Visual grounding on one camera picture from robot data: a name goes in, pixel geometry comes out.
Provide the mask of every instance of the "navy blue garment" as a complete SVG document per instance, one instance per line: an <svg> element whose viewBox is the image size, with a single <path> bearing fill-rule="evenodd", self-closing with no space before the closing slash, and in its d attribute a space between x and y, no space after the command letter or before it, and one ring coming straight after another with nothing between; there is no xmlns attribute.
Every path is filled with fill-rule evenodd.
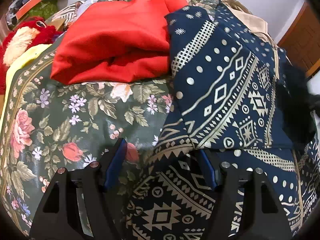
<svg viewBox="0 0 320 240"><path fill-rule="evenodd" d="M138 239L198 240L210 226L215 195L192 156L196 149L214 149L239 169L263 169L292 234L318 198L317 137L294 151L276 103L276 84L286 85L285 51L275 48L276 66L271 44L221 2L216 10L214 21L192 6L167 16L175 99L126 210L129 234ZM238 193L231 235L241 221L244 193Z"/></svg>

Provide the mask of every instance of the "brown door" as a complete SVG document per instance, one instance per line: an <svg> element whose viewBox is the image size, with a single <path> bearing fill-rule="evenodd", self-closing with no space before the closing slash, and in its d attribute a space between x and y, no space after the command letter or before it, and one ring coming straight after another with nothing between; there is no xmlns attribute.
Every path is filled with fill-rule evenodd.
<svg viewBox="0 0 320 240"><path fill-rule="evenodd" d="M278 45L285 48L292 64L305 69L307 76L320 68L320 22L307 3Z"/></svg>

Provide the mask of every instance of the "red plush toy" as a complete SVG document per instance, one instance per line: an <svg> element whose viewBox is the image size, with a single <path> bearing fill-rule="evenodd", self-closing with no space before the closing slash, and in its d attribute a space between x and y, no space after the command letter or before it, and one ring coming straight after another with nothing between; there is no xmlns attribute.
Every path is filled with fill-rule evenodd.
<svg viewBox="0 0 320 240"><path fill-rule="evenodd" d="M61 33L54 26L47 26L42 17L33 17L8 34L0 47L0 95L5 94L5 76L11 64L33 46L52 44L52 38Z"/></svg>

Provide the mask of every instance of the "silver bolt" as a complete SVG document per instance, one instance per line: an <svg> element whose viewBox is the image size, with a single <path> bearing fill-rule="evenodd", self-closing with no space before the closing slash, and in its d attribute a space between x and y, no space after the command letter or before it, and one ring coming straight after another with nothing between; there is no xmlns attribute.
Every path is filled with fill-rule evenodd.
<svg viewBox="0 0 320 240"><path fill-rule="evenodd" d="M227 169L227 168L230 167L230 163L228 163L228 162L222 162L222 163L221 163L221 166Z"/></svg>
<svg viewBox="0 0 320 240"><path fill-rule="evenodd" d="M58 169L58 173L59 173L59 174L62 174L62 173L64 173L65 171L66 171L66 168L63 168L63 167Z"/></svg>
<svg viewBox="0 0 320 240"><path fill-rule="evenodd" d="M98 166L99 166L99 162L97 162L97 161L94 161L94 162L90 163L90 167L91 168L96 168Z"/></svg>
<svg viewBox="0 0 320 240"><path fill-rule="evenodd" d="M256 173L258 173L258 174L262 174L263 173L263 170L261 169L261 168L256 168Z"/></svg>

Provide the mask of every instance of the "plush toy eye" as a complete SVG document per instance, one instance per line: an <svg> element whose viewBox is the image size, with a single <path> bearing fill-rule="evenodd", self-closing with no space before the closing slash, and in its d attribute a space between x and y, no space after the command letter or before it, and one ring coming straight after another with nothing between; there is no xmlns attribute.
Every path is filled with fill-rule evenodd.
<svg viewBox="0 0 320 240"><path fill-rule="evenodd" d="M36 21L36 25L38 25L39 27L43 27L43 28L46 27L46 25L42 21Z"/></svg>

